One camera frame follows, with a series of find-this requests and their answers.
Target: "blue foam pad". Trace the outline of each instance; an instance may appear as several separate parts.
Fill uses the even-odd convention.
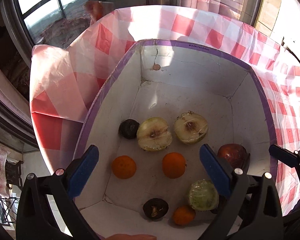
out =
[[[91,145],[84,153],[80,164],[68,180],[68,196],[70,199],[81,194],[84,185],[86,185],[94,167],[99,160],[98,147]]]
[[[199,156],[218,193],[228,199],[231,195],[230,178],[217,161],[215,153],[204,144],[200,148]]]

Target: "rotten fruit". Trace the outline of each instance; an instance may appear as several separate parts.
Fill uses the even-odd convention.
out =
[[[168,209],[168,203],[161,198],[149,199],[143,205],[143,212],[151,220],[162,218],[168,212]]]
[[[137,137],[139,123],[133,119],[123,121],[119,126],[119,133],[126,139],[134,139]]]

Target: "cardboard box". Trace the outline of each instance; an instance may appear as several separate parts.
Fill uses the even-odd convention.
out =
[[[154,64],[160,69],[154,70]],[[174,120],[183,112],[206,118],[208,134],[194,145],[182,144],[173,132]],[[125,119],[139,123],[150,117],[164,118],[173,141],[167,150],[145,152],[137,140],[118,133]],[[199,148],[208,143],[217,152],[227,143],[242,144],[251,153],[248,174],[270,171],[269,129],[273,120],[261,84],[249,65],[216,49],[180,41],[137,42],[124,55],[94,100],[83,125],[75,157],[91,144],[100,157],[82,194],[75,203],[96,233],[151,234],[158,240],[198,239],[214,215],[197,212],[186,227],[171,221],[174,210],[187,203],[191,183],[209,179],[199,161]],[[169,179],[162,172],[162,158],[179,152],[186,159],[186,172]],[[128,155],[137,164],[126,180],[111,173],[111,162]],[[160,197],[169,211],[159,221],[149,221],[143,204]],[[232,228],[238,230],[240,219]]]

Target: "person's finger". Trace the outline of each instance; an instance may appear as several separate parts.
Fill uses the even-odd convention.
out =
[[[151,235],[124,235],[117,234],[106,238],[105,240],[157,240],[157,237]]]

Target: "orange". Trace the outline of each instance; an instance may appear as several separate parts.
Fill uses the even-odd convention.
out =
[[[181,177],[186,170],[186,160],[180,153],[168,153],[162,160],[163,173],[170,179]]]
[[[173,213],[172,219],[179,226],[189,224],[195,218],[195,211],[190,206],[178,207]]]
[[[119,179],[129,179],[136,173],[137,165],[132,158],[123,155],[114,159],[111,169]]]

